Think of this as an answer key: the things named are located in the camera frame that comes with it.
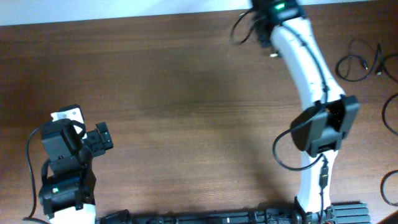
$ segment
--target green indicator light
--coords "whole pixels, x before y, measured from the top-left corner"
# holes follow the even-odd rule
[[[275,8],[276,8],[277,10],[281,10],[281,9],[283,9],[284,7],[285,7],[285,3],[280,3],[280,4],[278,4],[278,5],[275,6]]]

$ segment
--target wooden surface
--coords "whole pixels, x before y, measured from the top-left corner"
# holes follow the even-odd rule
[[[398,52],[395,1],[305,9],[332,71],[353,37]],[[293,202],[300,174],[277,165],[271,144],[301,112],[300,101],[282,59],[269,58],[255,41],[229,44],[239,13],[0,27],[0,223],[20,223],[32,206],[28,135],[74,103],[89,130],[105,121],[114,141],[93,161],[98,216]],[[392,66],[398,71],[398,61]],[[398,139],[381,121],[397,85],[375,76],[338,82],[358,96],[361,110],[333,168],[331,200],[368,203],[377,223],[395,211],[379,184],[398,168]],[[397,108],[387,112],[395,128]],[[30,148],[36,177],[46,159],[39,139]],[[285,162],[299,164],[290,138],[279,147]],[[398,194],[393,181],[387,193]],[[45,218],[42,211],[39,205],[36,217]]]

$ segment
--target white wall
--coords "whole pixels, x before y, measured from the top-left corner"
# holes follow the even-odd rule
[[[366,0],[299,0],[327,4]],[[251,0],[0,0],[0,26],[247,9]]]

